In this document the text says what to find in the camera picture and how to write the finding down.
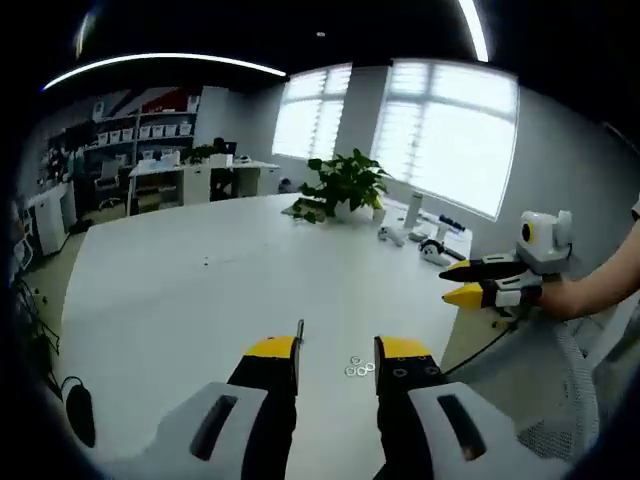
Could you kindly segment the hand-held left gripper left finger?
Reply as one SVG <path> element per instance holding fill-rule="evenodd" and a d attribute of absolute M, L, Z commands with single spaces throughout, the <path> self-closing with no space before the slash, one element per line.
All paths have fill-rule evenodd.
<path fill-rule="evenodd" d="M 108 479 L 282 479 L 296 427 L 300 339 L 268 337 L 226 382 L 211 382 L 159 423 L 139 454 L 106 463 Z"/>

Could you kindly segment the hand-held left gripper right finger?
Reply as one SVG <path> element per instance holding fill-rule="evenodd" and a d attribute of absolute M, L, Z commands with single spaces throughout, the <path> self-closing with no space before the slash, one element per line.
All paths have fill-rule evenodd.
<path fill-rule="evenodd" d="M 451 382 L 419 341 L 374 339 L 379 479 L 561 479 L 569 466 L 522 445 L 513 421 Z"/>

